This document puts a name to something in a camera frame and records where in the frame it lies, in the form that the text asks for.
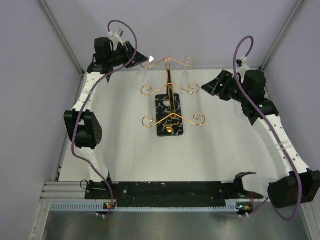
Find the ribbed champagne flute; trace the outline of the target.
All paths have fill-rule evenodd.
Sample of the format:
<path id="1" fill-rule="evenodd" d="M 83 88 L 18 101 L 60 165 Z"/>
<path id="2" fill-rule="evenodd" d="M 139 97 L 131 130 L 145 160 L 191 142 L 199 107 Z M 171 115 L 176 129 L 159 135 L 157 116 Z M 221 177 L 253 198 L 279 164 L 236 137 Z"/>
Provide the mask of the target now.
<path id="1" fill-rule="evenodd" d="M 140 65 L 141 69 L 137 72 L 135 76 L 135 81 L 138 84 L 142 84 L 145 81 L 147 72 L 152 67 L 154 61 L 155 61 L 155 58 L 153 56 L 150 56 L 146 63 L 142 63 Z"/>
<path id="2" fill-rule="evenodd" d="M 184 88 L 188 86 L 188 83 L 190 81 L 188 68 L 189 68 L 189 65 L 192 64 L 192 62 L 193 62 L 192 57 L 189 55 L 186 55 L 184 59 L 184 70 L 182 72 L 181 79 L 180 79 L 180 84 Z"/>

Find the gold wire wine glass rack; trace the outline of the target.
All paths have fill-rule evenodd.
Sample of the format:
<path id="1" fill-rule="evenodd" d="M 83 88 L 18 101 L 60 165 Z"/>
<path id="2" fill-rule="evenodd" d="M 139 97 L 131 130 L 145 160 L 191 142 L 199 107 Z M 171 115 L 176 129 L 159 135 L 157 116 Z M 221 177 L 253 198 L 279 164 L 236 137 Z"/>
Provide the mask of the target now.
<path id="1" fill-rule="evenodd" d="M 200 86 L 196 83 L 190 83 L 187 89 L 173 82 L 172 63 L 177 63 L 185 67 L 185 61 L 178 61 L 172 57 L 166 57 L 156 63 L 153 63 L 151 68 L 158 64 L 165 63 L 166 84 L 156 90 L 150 85 L 141 87 L 140 92 L 145 97 L 155 96 L 155 117 L 146 115 L 142 118 L 141 123 L 144 127 L 156 128 L 158 137 L 178 137 L 184 134 L 184 122 L 193 126 L 202 126 L 206 122 L 206 117 L 202 113 L 193 115 L 192 120 L 189 120 L 182 115 L 182 104 L 180 95 L 175 93 L 175 89 L 179 89 L 191 95 L 195 95 L 200 91 Z"/>

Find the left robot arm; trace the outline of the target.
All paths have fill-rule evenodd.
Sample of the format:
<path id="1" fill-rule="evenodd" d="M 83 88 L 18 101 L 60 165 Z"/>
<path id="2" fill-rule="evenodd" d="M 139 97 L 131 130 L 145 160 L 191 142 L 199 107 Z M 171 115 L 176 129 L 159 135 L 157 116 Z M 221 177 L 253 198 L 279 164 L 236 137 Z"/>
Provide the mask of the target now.
<path id="1" fill-rule="evenodd" d="M 95 111 L 111 75 L 123 68 L 145 63 L 148 58 L 129 41 L 111 40 L 108 37 L 95 39 L 94 49 L 79 99 L 72 109 L 64 112 L 63 119 L 71 141 L 72 155 L 87 164 L 89 179 L 100 182 L 96 186 L 97 194 L 106 199 L 113 194 L 114 187 L 106 181 L 109 170 L 98 150 L 103 128 Z"/>

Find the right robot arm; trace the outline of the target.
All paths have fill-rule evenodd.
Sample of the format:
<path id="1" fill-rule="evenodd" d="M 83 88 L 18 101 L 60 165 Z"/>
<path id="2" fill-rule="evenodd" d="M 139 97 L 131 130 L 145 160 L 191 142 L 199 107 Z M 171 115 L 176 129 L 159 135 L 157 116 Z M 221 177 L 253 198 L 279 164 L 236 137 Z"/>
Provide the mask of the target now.
<path id="1" fill-rule="evenodd" d="M 223 101 L 234 100 L 241 104 L 243 114 L 263 140 L 273 160 L 276 177 L 265 170 L 262 173 L 246 172 L 233 185 L 234 194 L 245 198 L 251 192 L 257 193 L 268 197 L 277 209 L 294 206 L 299 193 L 301 203 L 312 202 L 320 189 L 320 172 L 311 170 L 289 140 L 279 111 L 265 97 L 267 79 L 264 73 L 250 69 L 239 78 L 241 86 L 231 72 L 222 70 L 201 89 Z"/>

